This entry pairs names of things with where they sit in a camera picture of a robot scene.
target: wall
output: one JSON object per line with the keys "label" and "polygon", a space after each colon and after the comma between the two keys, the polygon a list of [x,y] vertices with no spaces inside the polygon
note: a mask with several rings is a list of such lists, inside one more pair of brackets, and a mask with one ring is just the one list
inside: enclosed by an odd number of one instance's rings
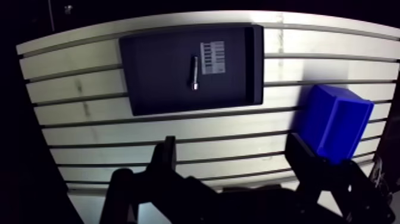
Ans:
{"label": "wall", "polygon": [[[157,27],[243,22],[265,27],[263,105],[131,114],[117,38]],[[140,172],[166,135],[177,136],[179,174],[220,188],[294,176],[283,156],[286,134],[316,83],[344,86],[375,103],[354,155],[371,164],[398,77],[399,37],[398,29],[343,18],[215,11],[84,27],[23,43],[17,51],[42,133],[71,192],[107,188],[119,167]],[[89,204],[97,212],[101,199],[71,198],[80,201],[75,205],[87,223],[97,220]]]}

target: sticker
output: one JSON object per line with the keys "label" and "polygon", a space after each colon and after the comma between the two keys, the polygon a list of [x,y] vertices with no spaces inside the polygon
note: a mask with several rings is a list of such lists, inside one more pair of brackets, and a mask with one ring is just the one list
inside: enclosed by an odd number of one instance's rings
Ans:
{"label": "sticker", "polygon": [[223,41],[200,43],[202,74],[225,73],[225,45]]}

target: white slatwall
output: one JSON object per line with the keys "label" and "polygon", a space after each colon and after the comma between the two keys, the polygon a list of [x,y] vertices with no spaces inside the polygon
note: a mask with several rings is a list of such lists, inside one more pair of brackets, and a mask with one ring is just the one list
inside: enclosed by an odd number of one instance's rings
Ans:
{"label": "white slatwall", "polygon": [[[222,22],[265,27],[264,103],[133,116],[118,37],[155,27]],[[282,154],[286,134],[315,83],[346,87],[376,102],[354,158],[370,161],[396,87],[399,38],[399,29],[344,18],[216,11],[84,27],[23,43],[17,51],[24,55],[20,65],[30,80],[36,117],[70,189],[107,188],[119,167],[143,170],[166,135],[177,137],[178,173],[220,188],[294,176]],[[70,198],[85,223],[98,222],[103,197]],[[337,211],[332,198],[321,198]]]}

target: dark background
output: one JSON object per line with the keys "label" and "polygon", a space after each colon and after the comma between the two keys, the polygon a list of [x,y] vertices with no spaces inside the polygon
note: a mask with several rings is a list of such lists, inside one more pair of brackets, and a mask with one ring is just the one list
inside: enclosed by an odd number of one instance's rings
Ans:
{"label": "dark background", "polygon": [[[1,8],[1,223],[79,223],[47,149],[19,68],[15,45],[91,24],[205,10],[270,10],[333,15],[400,27],[396,1],[4,1]],[[71,14],[64,7],[71,5]]]}

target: blue bin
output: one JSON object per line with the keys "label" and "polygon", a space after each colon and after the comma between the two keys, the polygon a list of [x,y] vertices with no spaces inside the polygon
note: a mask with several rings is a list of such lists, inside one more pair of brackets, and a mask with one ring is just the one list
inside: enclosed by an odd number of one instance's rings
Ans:
{"label": "blue bin", "polygon": [[353,156],[373,107],[348,89],[315,85],[298,133],[315,153],[339,164]]}

